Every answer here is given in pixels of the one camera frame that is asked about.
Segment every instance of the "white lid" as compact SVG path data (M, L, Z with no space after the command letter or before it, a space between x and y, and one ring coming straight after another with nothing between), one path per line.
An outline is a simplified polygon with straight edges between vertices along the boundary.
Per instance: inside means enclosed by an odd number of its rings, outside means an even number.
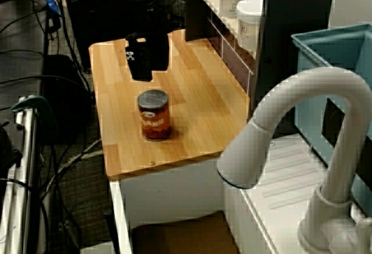
M242 0L237 5L238 19L246 23L260 24L263 0Z

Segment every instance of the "sink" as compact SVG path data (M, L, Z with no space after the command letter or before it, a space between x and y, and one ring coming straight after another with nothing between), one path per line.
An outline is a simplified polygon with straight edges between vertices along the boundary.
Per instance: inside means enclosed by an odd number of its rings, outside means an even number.
M145 224L194 219L223 211L241 254L307 253L297 238L326 168L299 135L272 140L258 185L225 184L218 158L110 182L121 254L131 254L130 232ZM353 205L352 217L363 216Z

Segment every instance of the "white faucet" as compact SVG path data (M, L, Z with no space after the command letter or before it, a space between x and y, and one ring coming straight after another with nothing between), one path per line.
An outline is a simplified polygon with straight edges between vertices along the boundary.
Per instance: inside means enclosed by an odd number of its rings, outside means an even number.
M357 74L321 67L279 83L226 147L217 169L223 180L235 187L254 187L261 178L270 141L282 117L299 102L326 94L343 97L346 114L327 174L299 225L299 242L311 254L370 254L372 219L356 224L350 216L350 190L372 119L372 92Z

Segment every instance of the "white wall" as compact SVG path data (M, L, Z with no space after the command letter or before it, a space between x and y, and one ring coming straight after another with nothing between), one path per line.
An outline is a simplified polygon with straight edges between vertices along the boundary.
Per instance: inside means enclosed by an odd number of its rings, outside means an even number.
M372 0L333 0L330 27L372 23Z

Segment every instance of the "faucet head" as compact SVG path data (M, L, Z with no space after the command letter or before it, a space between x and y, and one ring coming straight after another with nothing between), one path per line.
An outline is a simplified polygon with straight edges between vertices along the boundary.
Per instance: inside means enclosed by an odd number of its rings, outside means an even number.
M266 163L272 133L252 118L231 141L217 161L221 178L240 189L253 188Z

